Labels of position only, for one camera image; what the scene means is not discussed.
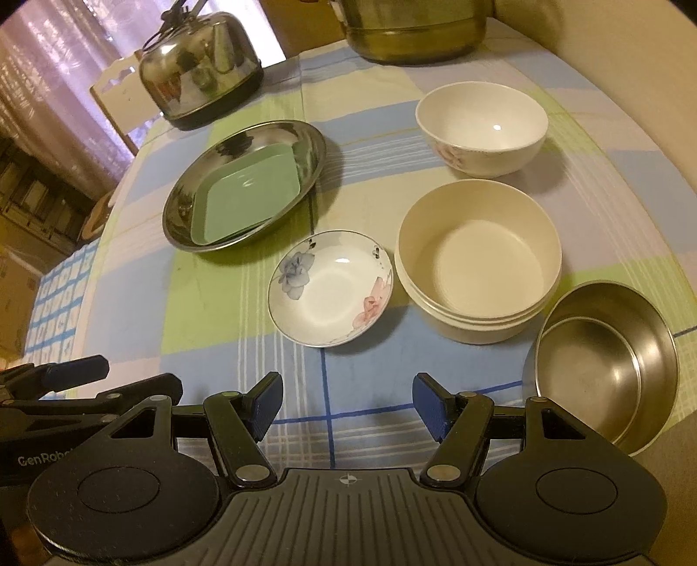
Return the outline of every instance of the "metal bowl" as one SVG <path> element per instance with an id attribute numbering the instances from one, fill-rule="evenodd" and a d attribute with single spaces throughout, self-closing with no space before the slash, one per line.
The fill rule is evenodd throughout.
<path id="1" fill-rule="evenodd" d="M 535 343 L 537 394 L 630 455 L 659 435 L 675 405 L 673 336 L 637 291 L 610 281 L 566 293 Z"/>
<path id="2" fill-rule="evenodd" d="M 196 244 L 191 237 L 191 219 L 201 182 L 212 171 L 272 144 L 286 144 L 293 149 L 300 181 L 298 196 L 276 215 L 246 232 L 207 245 Z M 298 120 L 264 122 L 232 134 L 201 154 L 175 183 L 162 212 L 164 235 L 174 247 L 194 253 L 221 250 L 258 236 L 305 197 L 319 177 L 326 153 L 324 136 L 319 130 Z"/>

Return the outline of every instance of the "curtain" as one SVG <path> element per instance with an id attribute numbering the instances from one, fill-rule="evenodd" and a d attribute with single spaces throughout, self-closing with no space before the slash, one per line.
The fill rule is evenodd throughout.
<path id="1" fill-rule="evenodd" d="M 142 47 L 173 1 L 26 2 L 0 27 L 0 133 L 90 198 L 114 188 L 133 156 L 89 87 Z M 264 66 L 284 58 L 258 0 L 210 0 L 202 13 L 217 11 L 242 21 Z"/>

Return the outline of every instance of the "kettle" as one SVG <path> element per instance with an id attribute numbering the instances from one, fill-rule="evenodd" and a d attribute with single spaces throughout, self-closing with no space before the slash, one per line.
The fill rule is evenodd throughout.
<path id="1" fill-rule="evenodd" d="M 490 0 L 329 0 L 349 45 L 378 63 L 444 61 L 484 39 Z"/>
<path id="2" fill-rule="evenodd" d="M 143 46 L 140 78 L 164 117 L 180 130 L 200 128 L 235 109 L 260 87 L 261 62 L 240 21 L 218 12 L 198 17 L 176 0 Z"/>

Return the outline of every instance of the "white saucer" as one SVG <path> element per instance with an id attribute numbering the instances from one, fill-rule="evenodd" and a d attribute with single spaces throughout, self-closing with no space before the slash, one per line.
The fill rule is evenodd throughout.
<path id="1" fill-rule="evenodd" d="M 268 311 L 278 330 L 303 346 L 338 346 L 360 336 L 392 295 L 387 252 L 358 232 L 310 236 L 278 264 Z"/>

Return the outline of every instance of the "green tray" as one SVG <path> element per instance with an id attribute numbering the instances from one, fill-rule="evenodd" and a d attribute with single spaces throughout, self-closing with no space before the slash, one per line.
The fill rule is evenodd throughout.
<path id="1" fill-rule="evenodd" d="M 263 147 L 216 169 L 196 191 L 191 239 L 217 242 L 259 226 L 300 194 L 293 149 Z"/>

